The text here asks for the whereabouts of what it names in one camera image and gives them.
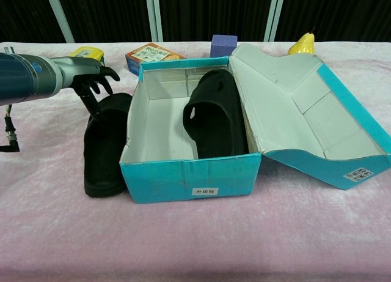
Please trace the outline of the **left silver and black robot hand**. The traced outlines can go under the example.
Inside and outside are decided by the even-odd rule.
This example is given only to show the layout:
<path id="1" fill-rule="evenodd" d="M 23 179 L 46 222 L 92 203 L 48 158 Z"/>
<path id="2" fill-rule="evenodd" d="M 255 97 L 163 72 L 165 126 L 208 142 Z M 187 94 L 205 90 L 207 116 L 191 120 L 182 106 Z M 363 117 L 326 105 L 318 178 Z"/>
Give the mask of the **left silver and black robot hand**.
<path id="1" fill-rule="evenodd" d="M 51 59 L 59 68 L 63 77 L 62 88 L 72 88 L 93 118 L 101 117 L 101 108 L 92 92 L 100 94 L 98 84 L 105 91 L 113 94 L 113 90 L 106 77 L 120 81 L 117 72 L 100 61 L 92 58 L 64 56 Z"/>

